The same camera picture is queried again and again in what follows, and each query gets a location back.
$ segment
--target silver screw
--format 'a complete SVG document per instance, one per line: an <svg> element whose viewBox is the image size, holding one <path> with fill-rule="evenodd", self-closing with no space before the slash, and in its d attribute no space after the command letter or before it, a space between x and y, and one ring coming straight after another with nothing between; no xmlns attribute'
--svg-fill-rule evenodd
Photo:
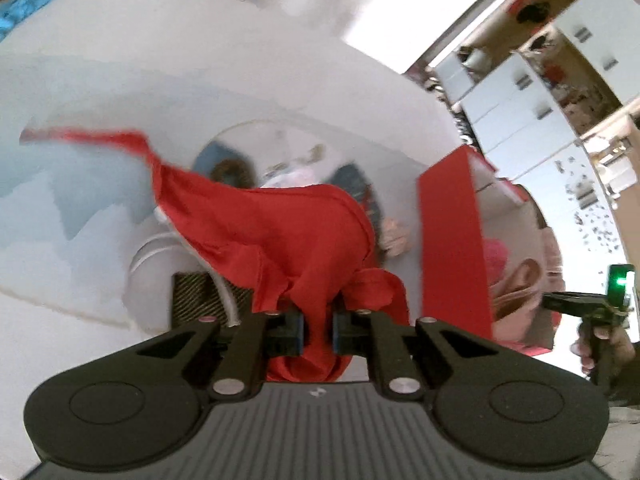
<svg viewBox="0 0 640 480"><path fill-rule="evenodd" d="M213 391L220 395L237 395L244 390L244 383L238 379L220 379L213 383Z"/></svg>
<svg viewBox="0 0 640 480"><path fill-rule="evenodd" d="M396 394L414 394L420 389L420 382L410 377L396 377L389 381L389 389Z"/></svg>

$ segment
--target cabinet drawer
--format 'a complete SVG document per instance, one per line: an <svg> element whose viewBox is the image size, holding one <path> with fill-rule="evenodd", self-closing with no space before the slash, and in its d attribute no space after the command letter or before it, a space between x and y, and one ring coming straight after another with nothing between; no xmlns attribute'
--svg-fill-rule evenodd
<svg viewBox="0 0 640 480"><path fill-rule="evenodd" d="M574 142L571 125L558 110L535 120L486 154L498 176L517 178Z"/></svg>
<svg viewBox="0 0 640 480"><path fill-rule="evenodd" d="M518 81L533 74L533 70L518 54L513 54L491 72L462 99L462 107L469 121L478 122L501 102L518 91Z"/></svg>
<svg viewBox="0 0 640 480"><path fill-rule="evenodd" d="M458 58L458 54L453 51L445 59L438 63L438 65L435 67L435 71L436 74L438 74L440 80L443 81L455 76L459 72L466 72L466 68Z"/></svg>
<svg viewBox="0 0 640 480"><path fill-rule="evenodd" d="M640 90L638 23L640 6L633 0L577 0L555 20L622 104Z"/></svg>
<svg viewBox="0 0 640 480"><path fill-rule="evenodd" d="M472 125L482 150L488 153L498 144L525 126L535 122L558 105L539 78L530 78L526 88L516 91L510 99L500 103L477 123Z"/></svg>
<svg viewBox="0 0 640 480"><path fill-rule="evenodd" d="M448 79L441 79L440 83L451 103L460 101L460 98L474 87L474 82L466 70L458 72Z"/></svg>
<svg viewBox="0 0 640 480"><path fill-rule="evenodd" d="M527 171L516 183L529 190L545 218L579 208L578 197L590 190L595 201L607 204L607 196L581 144L570 144Z"/></svg>

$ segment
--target person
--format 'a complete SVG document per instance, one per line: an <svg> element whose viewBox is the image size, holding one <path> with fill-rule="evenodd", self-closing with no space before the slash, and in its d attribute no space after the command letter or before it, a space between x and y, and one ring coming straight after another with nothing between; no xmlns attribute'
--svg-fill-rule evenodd
<svg viewBox="0 0 640 480"><path fill-rule="evenodd" d="M594 334L609 339L614 351L614 379L609 392L609 427L594 463L615 480L640 479L640 343L635 345L621 327L597 327ZM571 348L588 374L596 363L582 327Z"/></svg>

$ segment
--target hand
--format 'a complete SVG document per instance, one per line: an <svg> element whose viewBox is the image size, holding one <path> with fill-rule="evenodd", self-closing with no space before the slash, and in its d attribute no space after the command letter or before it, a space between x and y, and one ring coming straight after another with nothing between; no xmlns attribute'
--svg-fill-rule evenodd
<svg viewBox="0 0 640 480"><path fill-rule="evenodd" d="M596 363L591 357L590 335L585 334L582 327L583 325L580 325L578 329L579 339L571 345L571 352L580 356L582 373L589 374ZM598 339L609 339L613 347L613 367L615 375L619 374L620 370L636 357L636 349L622 327L597 326L593 330L593 333Z"/></svg>

